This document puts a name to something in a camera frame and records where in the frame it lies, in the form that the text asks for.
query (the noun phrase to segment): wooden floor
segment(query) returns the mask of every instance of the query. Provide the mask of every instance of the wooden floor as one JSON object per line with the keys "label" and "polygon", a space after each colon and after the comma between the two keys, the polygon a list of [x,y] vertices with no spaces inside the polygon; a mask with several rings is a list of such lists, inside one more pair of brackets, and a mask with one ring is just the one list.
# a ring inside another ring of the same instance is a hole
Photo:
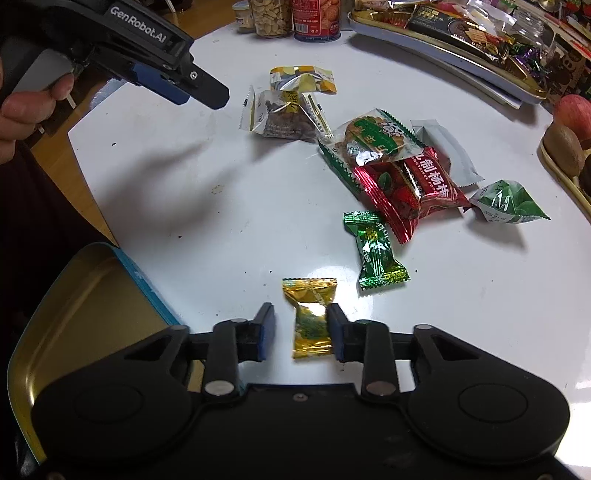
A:
{"label": "wooden floor", "polygon": [[[199,38],[234,21],[232,4],[235,1],[194,0],[193,6],[186,12],[169,14],[166,15],[166,18],[192,37]],[[88,112],[90,99],[101,87],[100,83],[90,91],[55,134],[52,136],[45,134],[33,147],[33,153],[76,210],[98,230],[112,239],[111,232],[80,172],[67,135],[70,129]]]}

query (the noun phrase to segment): metal bolt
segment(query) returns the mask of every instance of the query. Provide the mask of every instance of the metal bolt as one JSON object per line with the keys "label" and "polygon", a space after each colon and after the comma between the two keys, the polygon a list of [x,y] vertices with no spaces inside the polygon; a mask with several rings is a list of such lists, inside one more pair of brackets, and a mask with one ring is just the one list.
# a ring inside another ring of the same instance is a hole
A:
{"label": "metal bolt", "polygon": [[396,387],[394,385],[383,380],[371,382],[367,387],[365,387],[365,389],[377,397],[387,397],[388,395],[392,395],[394,392],[396,392]]}
{"label": "metal bolt", "polygon": [[215,397],[223,397],[234,391],[234,385],[226,380],[213,380],[205,385],[205,391]]}

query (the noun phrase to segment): yellow snack package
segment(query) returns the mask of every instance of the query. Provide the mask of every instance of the yellow snack package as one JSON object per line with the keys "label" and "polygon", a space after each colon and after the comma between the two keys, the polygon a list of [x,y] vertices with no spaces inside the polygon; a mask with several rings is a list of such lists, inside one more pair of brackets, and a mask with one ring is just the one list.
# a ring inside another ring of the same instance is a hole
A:
{"label": "yellow snack package", "polygon": [[336,278],[284,278],[283,293],[295,305],[293,358],[332,353],[326,306],[335,299]]}
{"label": "yellow snack package", "polygon": [[286,90],[299,93],[320,92],[334,95],[335,78],[330,70],[312,65],[276,67],[271,70],[271,90]]}

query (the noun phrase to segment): green candy wrapper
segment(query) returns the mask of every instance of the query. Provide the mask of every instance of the green candy wrapper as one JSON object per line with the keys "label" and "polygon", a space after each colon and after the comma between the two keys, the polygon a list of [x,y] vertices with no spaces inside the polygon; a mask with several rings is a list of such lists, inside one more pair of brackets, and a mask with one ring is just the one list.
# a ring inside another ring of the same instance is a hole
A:
{"label": "green candy wrapper", "polygon": [[410,279],[406,268],[394,258],[388,232],[378,213],[345,213],[343,221],[357,240],[357,248],[363,262],[359,274],[361,290]]}
{"label": "green candy wrapper", "polygon": [[512,180],[499,180],[478,190],[470,203],[482,211],[487,222],[525,223],[541,218],[550,220],[525,188]]}

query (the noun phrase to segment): can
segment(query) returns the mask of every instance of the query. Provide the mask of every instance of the can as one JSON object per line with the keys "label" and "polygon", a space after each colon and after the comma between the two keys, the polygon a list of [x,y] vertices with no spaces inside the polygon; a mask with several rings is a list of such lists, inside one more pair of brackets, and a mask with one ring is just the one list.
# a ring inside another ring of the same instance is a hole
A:
{"label": "can", "polygon": [[340,37],[340,0],[292,0],[294,37],[332,41]]}
{"label": "can", "polygon": [[251,33],[255,31],[255,22],[252,19],[251,6],[248,0],[242,0],[232,5],[234,16],[236,17],[236,25],[240,33]]}

